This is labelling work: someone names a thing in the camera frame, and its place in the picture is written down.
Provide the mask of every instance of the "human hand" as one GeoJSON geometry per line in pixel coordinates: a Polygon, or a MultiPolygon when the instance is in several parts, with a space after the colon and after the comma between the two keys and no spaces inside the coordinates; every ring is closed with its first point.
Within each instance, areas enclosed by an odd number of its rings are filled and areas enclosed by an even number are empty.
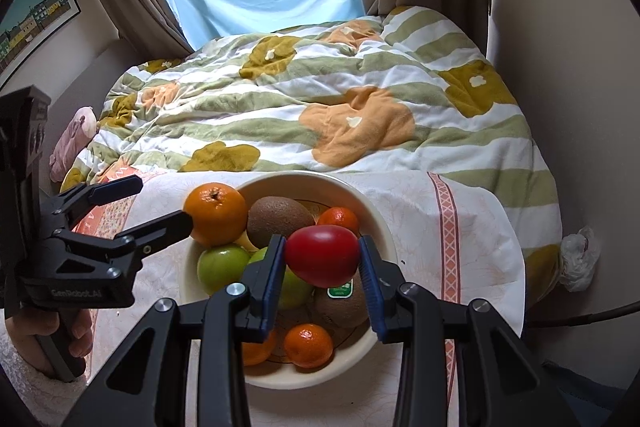
{"type": "MultiPolygon", "coordinates": [[[[51,335],[57,331],[60,325],[58,313],[23,308],[18,314],[7,319],[5,324],[6,331],[20,356],[41,373],[53,377],[53,367],[33,335],[51,335]]],[[[71,328],[75,339],[69,344],[69,353],[73,357],[85,357],[93,349],[94,333],[91,325],[89,310],[80,310],[71,328]]]]}

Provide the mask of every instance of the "framed picture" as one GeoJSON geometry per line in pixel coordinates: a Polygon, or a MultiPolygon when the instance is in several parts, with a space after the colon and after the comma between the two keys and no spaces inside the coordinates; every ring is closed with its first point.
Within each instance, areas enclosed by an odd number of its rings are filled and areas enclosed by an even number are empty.
{"type": "Polygon", "coordinates": [[[0,89],[39,45],[79,13],[76,0],[14,0],[0,22],[0,89]]]}

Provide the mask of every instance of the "red tomato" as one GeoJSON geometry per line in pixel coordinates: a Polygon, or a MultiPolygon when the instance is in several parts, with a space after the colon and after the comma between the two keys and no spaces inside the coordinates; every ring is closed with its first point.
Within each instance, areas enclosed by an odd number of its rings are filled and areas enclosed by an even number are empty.
{"type": "Polygon", "coordinates": [[[305,227],[287,239],[284,259],[303,281],[318,288],[336,288],[349,282],[358,269],[358,238],[337,225],[305,227]]]}

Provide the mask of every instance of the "tangerine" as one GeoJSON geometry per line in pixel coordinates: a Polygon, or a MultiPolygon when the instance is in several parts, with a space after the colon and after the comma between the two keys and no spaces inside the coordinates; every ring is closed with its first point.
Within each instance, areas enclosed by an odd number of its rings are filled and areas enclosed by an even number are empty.
{"type": "Polygon", "coordinates": [[[316,225],[338,225],[339,227],[351,230],[356,236],[360,232],[358,218],[352,210],[344,208],[343,206],[332,206],[324,211],[320,217],[318,217],[316,225]]]}
{"type": "Polygon", "coordinates": [[[194,188],[182,209],[193,219],[191,237],[206,248],[227,245],[240,237],[249,212],[242,194],[222,183],[194,188]]]}
{"type": "Polygon", "coordinates": [[[329,333],[317,324],[299,324],[287,331],[284,351],[298,367],[320,367],[334,353],[334,341],[329,333]]]}
{"type": "Polygon", "coordinates": [[[276,331],[271,330],[267,339],[261,343],[242,343],[242,364],[256,365],[269,358],[276,347],[276,331]]]}

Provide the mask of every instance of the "green apple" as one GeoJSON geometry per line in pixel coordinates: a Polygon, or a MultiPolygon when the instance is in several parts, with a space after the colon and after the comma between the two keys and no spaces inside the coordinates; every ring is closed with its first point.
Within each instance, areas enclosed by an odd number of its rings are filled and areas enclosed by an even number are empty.
{"type": "MultiPolygon", "coordinates": [[[[249,263],[261,261],[267,253],[266,248],[258,250],[251,256],[249,263]]],[[[284,279],[282,280],[282,290],[280,291],[280,300],[278,301],[279,310],[290,310],[302,306],[311,296],[314,287],[304,282],[300,277],[294,274],[289,267],[284,271],[284,279]]]]}
{"type": "Polygon", "coordinates": [[[198,281],[209,295],[242,277],[249,254],[238,245],[225,245],[205,250],[198,259],[198,281]]]}

